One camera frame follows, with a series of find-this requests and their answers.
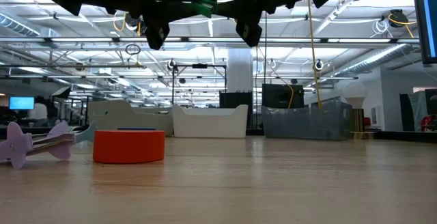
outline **column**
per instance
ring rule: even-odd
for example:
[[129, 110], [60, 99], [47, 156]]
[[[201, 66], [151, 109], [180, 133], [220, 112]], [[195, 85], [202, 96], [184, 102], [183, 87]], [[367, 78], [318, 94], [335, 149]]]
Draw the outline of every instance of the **column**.
[[253, 58], [250, 48], [231, 48], [227, 58], [227, 92], [253, 90]]

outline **purple foam piece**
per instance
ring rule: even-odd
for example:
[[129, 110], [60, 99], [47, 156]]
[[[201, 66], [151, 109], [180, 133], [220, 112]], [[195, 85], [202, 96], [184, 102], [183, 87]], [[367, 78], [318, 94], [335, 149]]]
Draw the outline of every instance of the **purple foam piece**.
[[10, 159], [15, 169], [20, 169], [26, 162], [26, 153], [32, 150], [32, 137], [23, 134], [20, 126], [11, 122], [8, 125], [8, 139], [0, 143], [0, 160]]
[[[54, 137], [61, 136], [66, 134], [70, 127], [68, 126], [66, 121], [61, 122], [50, 130], [46, 139], [51, 139]], [[70, 145], [64, 145], [61, 147], [54, 148], [50, 151], [50, 154], [59, 160], [68, 160], [71, 157]]]

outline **person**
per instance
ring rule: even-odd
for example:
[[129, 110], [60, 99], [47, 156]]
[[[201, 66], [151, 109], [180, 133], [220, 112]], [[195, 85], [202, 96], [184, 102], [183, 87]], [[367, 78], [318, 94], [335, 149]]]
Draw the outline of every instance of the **person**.
[[29, 119], [35, 120], [33, 124], [35, 127], [47, 126], [47, 106], [44, 103], [44, 97], [37, 96], [35, 98], [35, 107], [27, 113]]

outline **white container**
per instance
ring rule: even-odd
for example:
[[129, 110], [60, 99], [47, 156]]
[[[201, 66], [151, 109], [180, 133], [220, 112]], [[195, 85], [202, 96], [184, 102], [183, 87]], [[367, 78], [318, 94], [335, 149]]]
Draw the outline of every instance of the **white container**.
[[89, 123], [97, 122], [98, 130], [117, 130], [118, 128], [154, 128], [165, 131], [165, 136], [173, 135], [173, 118], [154, 113], [136, 113], [126, 100], [90, 102], [88, 106]]
[[175, 137], [226, 138], [246, 137], [247, 109], [185, 109], [173, 105]]

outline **orange cylinder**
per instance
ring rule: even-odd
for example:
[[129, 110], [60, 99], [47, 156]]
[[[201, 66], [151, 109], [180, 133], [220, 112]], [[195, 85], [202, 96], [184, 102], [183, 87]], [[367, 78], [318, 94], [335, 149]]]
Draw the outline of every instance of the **orange cylinder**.
[[93, 159], [98, 163], [148, 163], [164, 159], [164, 131], [96, 131]]

